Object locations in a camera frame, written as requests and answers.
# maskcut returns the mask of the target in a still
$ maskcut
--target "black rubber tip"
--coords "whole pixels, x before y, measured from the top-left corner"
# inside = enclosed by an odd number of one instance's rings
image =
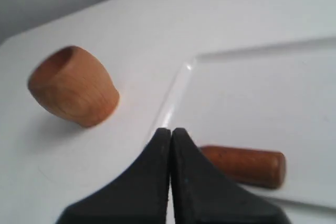
[[[171,131],[157,129],[134,163],[93,195],[70,205],[58,224],[164,224]]]
[[[282,210],[217,170],[185,129],[175,129],[170,156],[176,224],[289,224]]]

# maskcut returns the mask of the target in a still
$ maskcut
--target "white tray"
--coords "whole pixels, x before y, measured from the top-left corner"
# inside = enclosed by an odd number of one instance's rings
[[[336,223],[336,39],[197,56],[176,76],[153,127],[197,145],[278,150],[279,190],[246,187],[293,223]]]

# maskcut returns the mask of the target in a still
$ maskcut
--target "wooden cylinder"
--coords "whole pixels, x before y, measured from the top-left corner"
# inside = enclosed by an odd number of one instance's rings
[[[286,158],[281,152],[203,146],[202,153],[233,180],[266,188],[279,188],[286,175]]]
[[[44,60],[29,77],[28,89],[47,111],[83,127],[105,120],[119,101],[104,66],[76,46],[63,48]]]

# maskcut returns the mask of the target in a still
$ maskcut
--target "white table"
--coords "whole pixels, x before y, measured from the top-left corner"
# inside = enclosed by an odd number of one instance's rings
[[[0,47],[0,222],[53,223],[116,178],[149,139],[190,57],[333,36],[335,17],[334,0],[110,0],[8,39]],[[26,88],[34,66],[69,44],[95,55],[121,93],[115,114],[89,130],[50,115]]]

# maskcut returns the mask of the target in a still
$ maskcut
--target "wooden knob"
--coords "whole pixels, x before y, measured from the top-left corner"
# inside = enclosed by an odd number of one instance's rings
[[[278,188],[286,175],[281,152],[203,146],[202,153],[223,173],[239,183]]]
[[[47,111],[84,127],[105,120],[119,101],[104,66],[76,46],[44,60],[29,77],[28,89]]]

